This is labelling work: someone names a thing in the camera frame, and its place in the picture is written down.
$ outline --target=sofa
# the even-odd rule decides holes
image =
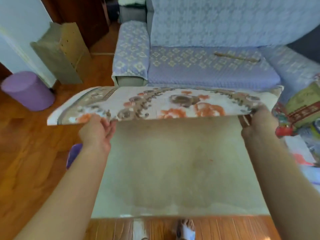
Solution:
[[[120,27],[112,79],[118,86],[252,90],[283,84],[288,100],[320,72],[318,63],[286,46],[320,24],[319,5],[320,0],[146,0],[146,10],[140,10],[146,18],[135,15]]]

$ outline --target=sofa backrest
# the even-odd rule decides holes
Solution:
[[[291,43],[320,24],[320,0],[146,0],[152,46]]]

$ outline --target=wall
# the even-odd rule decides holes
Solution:
[[[30,46],[31,41],[41,38],[50,22],[41,0],[0,0],[0,62],[11,72],[31,70],[52,87],[55,77]]]

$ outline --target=sofa seat cushion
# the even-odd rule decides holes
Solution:
[[[215,52],[260,61],[221,57]],[[150,49],[148,82],[262,90],[280,84],[280,77],[258,48],[158,46]]]

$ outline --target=purple stool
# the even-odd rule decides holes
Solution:
[[[50,107],[55,100],[53,93],[33,72],[18,72],[8,76],[1,89],[31,111]]]

